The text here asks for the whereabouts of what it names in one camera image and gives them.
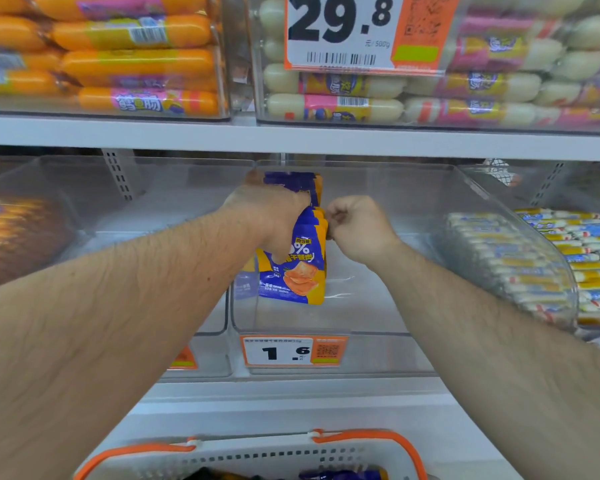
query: shelf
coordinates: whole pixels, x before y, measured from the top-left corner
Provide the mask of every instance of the shelf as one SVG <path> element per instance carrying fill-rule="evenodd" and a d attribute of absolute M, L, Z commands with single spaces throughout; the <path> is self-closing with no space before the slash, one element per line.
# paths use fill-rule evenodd
<path fill-rule="evenodd" d="M 600 161 L 600 136 L 0 115 L 0 145 Z"/>

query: white basket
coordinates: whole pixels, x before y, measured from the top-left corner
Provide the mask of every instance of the white basket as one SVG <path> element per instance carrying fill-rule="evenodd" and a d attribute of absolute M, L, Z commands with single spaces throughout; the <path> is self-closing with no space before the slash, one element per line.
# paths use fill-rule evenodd
<path fill-rule="evenodd" d="M 182 444 L 141 444 L 104 451 L 73 480 L 182 480 L 202 467 L 267 480 L 298 478 L 307 470 L 374 465 L 390 480 L 427 480 L 422 460 L 407 439 L 386 430 L 256 436 Z"/>

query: orange basket handle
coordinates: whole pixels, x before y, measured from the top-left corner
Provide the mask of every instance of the orange basket handle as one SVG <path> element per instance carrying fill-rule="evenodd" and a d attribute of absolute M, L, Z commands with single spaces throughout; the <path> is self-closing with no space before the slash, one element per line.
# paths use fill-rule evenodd
<path fill-rule="evenodd" d="M 323 436 L 324 431 L 321 429 L 314 429 L 314 431 L 320 434 L 320 436 L 314 436 L 312 438 L 314 443 L 318 444 L 343 440 L 392 440 L 404 448 L 411 457 L 413 466 L 416 468 L 418 480 L 428 479 L 427 471 L 424 468 L 418 450 L 416 450 L 415 446 L 413 446 L 407 438 L 400 436 L 394 431 L 384 431 L 382 429 L 350 429 L 348 431 L 343 431 L 342 433 L 327 436 Z"/>
<path fill-rule="evenodd" d="M 84 464 L 80 471 L 73 476 L 73 480 L 86 480 L 89 474 L 92 471 L 94 471 L 99 464 L 101 464 L 104 460 L 113 458 L 115 456 L 124 456 L 134 453 L 149 453 L 154 451 L 186 453 L 195 449 L 195 445 L 180 446 L 170 445 L 167 443 L 145 443 L 142 445 L 131 445 L 123 446 L 121 448 L 113 448 L 111 450 L 106 450 L 102 453 L 98 453 L 92 459 L 88 460 L 88 462 Z"/>

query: left hand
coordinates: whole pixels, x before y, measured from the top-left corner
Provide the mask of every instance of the left hand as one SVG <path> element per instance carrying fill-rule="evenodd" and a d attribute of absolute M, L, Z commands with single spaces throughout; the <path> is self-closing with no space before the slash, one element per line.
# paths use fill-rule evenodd
<path fill-rule="evenodd" d="M 262 232 L 261 249 L 271 253 L 276 264 L 289 256 L 292 233 L 300 213 L 311 204 L 306 192 L 291 192 L 281 185 L 265 185 L 263 175 L 251 170 L 244 183 L 233 191 L 224 207 L 254 219 L 257 232 Z"/>

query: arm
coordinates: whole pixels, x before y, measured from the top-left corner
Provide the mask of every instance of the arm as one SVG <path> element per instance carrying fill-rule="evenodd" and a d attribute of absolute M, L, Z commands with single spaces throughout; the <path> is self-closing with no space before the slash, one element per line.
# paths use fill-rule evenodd
<path fill-rule="evenodd" d="M 217 212 L 1 286 L 0 480 L 70 478 L 255 249 L 284 260 L 307 205 L 252 182 Z"/>
<path fill-rule="evenodd" d="M 327 208 L 458 403 L 526 480 L 600 479 L 600 350 L 428 261 L 369 197 Z"/>

